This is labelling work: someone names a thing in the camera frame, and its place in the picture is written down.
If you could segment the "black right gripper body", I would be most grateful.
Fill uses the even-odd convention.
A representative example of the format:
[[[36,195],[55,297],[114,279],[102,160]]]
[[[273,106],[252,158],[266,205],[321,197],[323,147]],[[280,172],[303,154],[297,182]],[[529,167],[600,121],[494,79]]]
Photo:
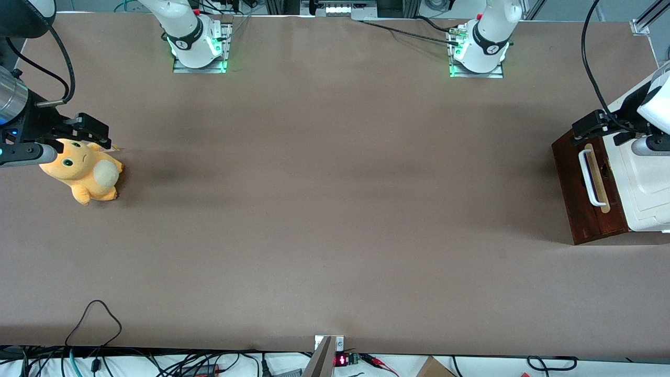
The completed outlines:
[[[74,129],[65,122],[68,117],[61,115],[54,107],[37,107],[43,97],[27,91],[27,102],[23,110],[10,120],[10,141],[12,143],[43,142],[45,139],[72,138]]]

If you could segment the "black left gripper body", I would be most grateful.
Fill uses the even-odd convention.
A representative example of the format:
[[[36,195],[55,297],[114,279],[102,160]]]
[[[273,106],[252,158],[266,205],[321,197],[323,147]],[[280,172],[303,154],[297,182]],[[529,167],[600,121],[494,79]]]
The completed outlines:
[[[628,141],[635,141],[637,146],[655,145],[655,113],[651,104],[653,93],[651,84],[644,84],[630,93],[622,101],[619,110],[613,112],[618,133],[613,136],[613,143],[621,146]]]

